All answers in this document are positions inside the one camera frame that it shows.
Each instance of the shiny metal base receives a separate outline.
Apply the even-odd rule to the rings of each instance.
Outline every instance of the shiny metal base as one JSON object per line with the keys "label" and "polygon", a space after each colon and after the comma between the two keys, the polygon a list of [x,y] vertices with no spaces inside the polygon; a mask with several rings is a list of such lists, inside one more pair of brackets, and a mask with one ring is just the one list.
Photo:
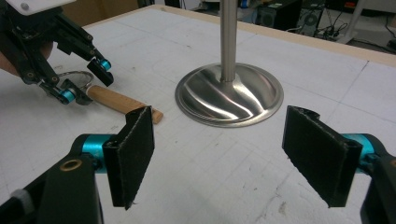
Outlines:
{"label": "shiny metal base", "polygon": [[233,82],[220,79],[220,63],[187,74],[176,88],[180,109],[207,125],[243,127],[268,119],[282,105],[279,81],[259,67],[237,63]]}

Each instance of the metal pole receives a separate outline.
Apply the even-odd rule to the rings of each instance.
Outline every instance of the metal pole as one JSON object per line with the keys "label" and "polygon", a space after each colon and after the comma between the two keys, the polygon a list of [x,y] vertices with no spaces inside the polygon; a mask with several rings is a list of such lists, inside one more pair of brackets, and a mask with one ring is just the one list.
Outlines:
{"label": "metal pole", "polygon": [[238,0],[220,1],[221,81],[235,79],[236,13]]}

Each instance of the floor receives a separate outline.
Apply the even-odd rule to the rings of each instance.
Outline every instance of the floor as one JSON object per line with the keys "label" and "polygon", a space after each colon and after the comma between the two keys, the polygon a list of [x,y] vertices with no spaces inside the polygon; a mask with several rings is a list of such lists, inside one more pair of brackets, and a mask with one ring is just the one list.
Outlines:
{"label": "floor", "polygon": [[[219,15],[216,9],[199,11],[210,15]],[[254,21],[250,18],[255,16],[254,12],[252,13],[252,10],[244,9],[242,10],[242,14],[244,13],[245,15],[242,16],[244,18],[244,22]],[[391,39],[395,38],[396,27],[388,26],[389,30],[386,27],[387,22],[388,24],[390,24],[393,17],[393,14],[364,10],[363,14],[359,17],[354,30],[356,32],[355,38],[349,41],[347,44],[358,48],[372,49],[376,51],[396,54],[396,50],[390,49],[387,46],[388,42]],[[342,36],[347,30],[347,24],[350,22],[351,18],[351,12],[342,12],[340,14],[340,11],[338,10],[325,8],[320,19],[320,23],[318,25],[318,29],[328,27],[331,24],[334,26],[335,30],[338,30],[340,27],[345,27],[340,30],[339,36]],[[339,36],[327,39],[329,41],[336,41]],[[316,36],[316,38],[322,38],[322,35],[318,35]]]}
{"label": "floor", "polygon": [[[334,20],[340,14],[340,11],[325,9],[322,18],[320,20],[318,28],[326,27],[330,24],[330,20],[334,23]],[[378,13],[374,16],[363,16],[361,15],[355,27],[356,36],[355,39],[350,41],[348,45],[352,45],[364,49],[372,49],[377,51],[382,51],[386,53],[396,53],[396,50],[389,49],[387,46],[388,42],[395,38],[394,33],[396,33],[396,28],[389,27],[391,33],[386,24],[390,24],[394,15],[386,13]],[[349,22],[352,17],[352,13],[342,13],[338,21],[335,23],[335,28],[339,28],[345,22]]]}

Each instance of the screw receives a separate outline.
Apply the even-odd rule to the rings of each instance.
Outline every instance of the screw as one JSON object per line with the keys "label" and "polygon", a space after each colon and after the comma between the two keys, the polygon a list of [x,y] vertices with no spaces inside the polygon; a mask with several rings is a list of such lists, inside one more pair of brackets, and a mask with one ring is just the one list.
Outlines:
{"label": "screw", "polygon": [[29,10],[29,5],[27,3],[21,3],[21,8],[25,11]]}

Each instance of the black cable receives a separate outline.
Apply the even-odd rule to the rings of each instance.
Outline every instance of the black cable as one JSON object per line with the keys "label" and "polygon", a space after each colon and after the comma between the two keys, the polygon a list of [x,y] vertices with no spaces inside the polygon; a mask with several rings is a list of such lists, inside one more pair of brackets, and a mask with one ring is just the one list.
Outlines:
{"label": "black cable", "polygon": [[331,15],[330,15],[330,10],[329,9],[327,9],[327,8],[325,8],[325,10],[326,10],[326,14],[327,14],[327,17],[328,17],[328,19],[329,19],[329,26],[327,26],[327,27],[325,27],[325,28],[321,28],[321,29],[318,29],[318,31],[319,32],[323,32],[323,35],[322,35],[322,39],[325,39],[325,40],[327,40],[328,39],[328,35],[329,35],[329,31],[331,30],[331,28],[332,28],[332,17],[331,17]]}
{"label": "black cable", "polygon": [[368,40],[357,39],[357,38],[353,38],[352,40],[353,40],[353,41],[356,41],[356,42],[359,42],[359,43],[362,43],[362,44],[366,44],[366,45],[370,45],[370,46],[377,47],[377,48],[379,48],[379,49],[382,49],[382,50],[384,50],[384,51],[386,51],[386,52],[389,52],[389,53],[392,53],[392,54],[396,54],[396,51],[395,51],[395,50],[388,49],[388,48],[386,48],[386,47],[380,46],[380,45],[378,45],[378,44],[376,44],[376,43],[373,43],[373,42],[371,42],[371,41],[368,41]]}
{"label": "black cable", "polygon": [[347,22],[344,22],[340,27],[338,27],[337,32],[339,33],[340,31],[344,30],[345,28],[347,28]]}
{"label": "black cable", "polygon": [[387,30],[393,35],[393,38],[396,38],[396,34],[393,33],[393,31],[391,31],[388,27],[388,15],[387,15],[387,22],[385,23],[385,28],[387,28]]}
{"label": "black cable", "polygon": [[334,23],[332,24],[333,27],[335,27],[335,23],[338,21],[338,19],[340,18],[341,14],[343,14],[343,10],[340,11],[340,14],[338,14],[337,18],[335,18]]}

